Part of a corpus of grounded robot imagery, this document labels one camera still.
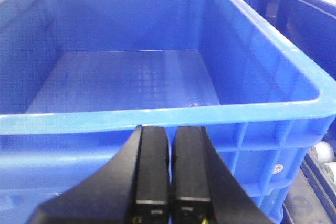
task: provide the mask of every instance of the colored wire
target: colored wire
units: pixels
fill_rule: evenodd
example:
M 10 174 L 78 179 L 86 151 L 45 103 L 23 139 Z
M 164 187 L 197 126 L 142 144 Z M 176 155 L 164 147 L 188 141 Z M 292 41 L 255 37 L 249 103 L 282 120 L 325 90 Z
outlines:
M 203 218 L 202 224 L 209 224 L 209 221 L 206 217 Z
M 140 224 L 142 222 L 141 216 L 134 216 L 132 219 L 132 224 Z

